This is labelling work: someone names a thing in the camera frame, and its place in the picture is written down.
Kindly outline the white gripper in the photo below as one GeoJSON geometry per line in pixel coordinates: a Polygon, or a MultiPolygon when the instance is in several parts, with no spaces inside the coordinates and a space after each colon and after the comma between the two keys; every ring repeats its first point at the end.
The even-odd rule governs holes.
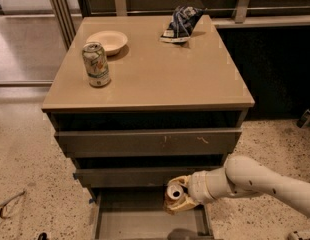
{"type": "Polygon", "coordinates": [[[184,200],[164,201],[164,210],[171,215],[179,212],[194,209],[199,204],[208,204],[214,201],[213,196],[208,190],[208,172],[200,171],[190,175],[182,175],[171,179],[167,186],[180,185],[188,187],[188,194],[191,198],[186,197],[184,200]]]}

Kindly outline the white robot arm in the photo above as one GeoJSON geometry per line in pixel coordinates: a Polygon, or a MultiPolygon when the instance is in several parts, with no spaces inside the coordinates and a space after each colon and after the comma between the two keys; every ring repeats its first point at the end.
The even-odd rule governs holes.
{"type": "Polygon", "coordinates": [[[170,180],[164,208],[174,214],[219,198],[250,198],[260,194],[268,194],[310,218],[310,183],[283,176],[246,156],[230,157],[218,169],[170,180]]]}

